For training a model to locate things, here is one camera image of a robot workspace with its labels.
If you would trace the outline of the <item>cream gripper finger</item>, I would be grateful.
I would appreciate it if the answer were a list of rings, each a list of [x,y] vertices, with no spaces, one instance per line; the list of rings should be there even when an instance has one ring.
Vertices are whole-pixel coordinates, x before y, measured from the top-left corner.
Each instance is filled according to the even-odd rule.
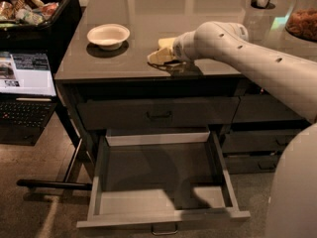
[[[162,65],[174,59],[175,56],[170,48],[162,48],[148,55],[148,63],[150,64]]]

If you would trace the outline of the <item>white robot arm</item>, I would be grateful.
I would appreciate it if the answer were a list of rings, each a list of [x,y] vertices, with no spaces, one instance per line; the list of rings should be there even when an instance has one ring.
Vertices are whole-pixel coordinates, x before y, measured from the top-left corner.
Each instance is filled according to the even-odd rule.
[[[243,25],[222,22],[161,39],[148,55],[151,64],[202,59],[230,65],[311,123],[278,162],[265,238],[317,238],[317,62],[251,44]]]

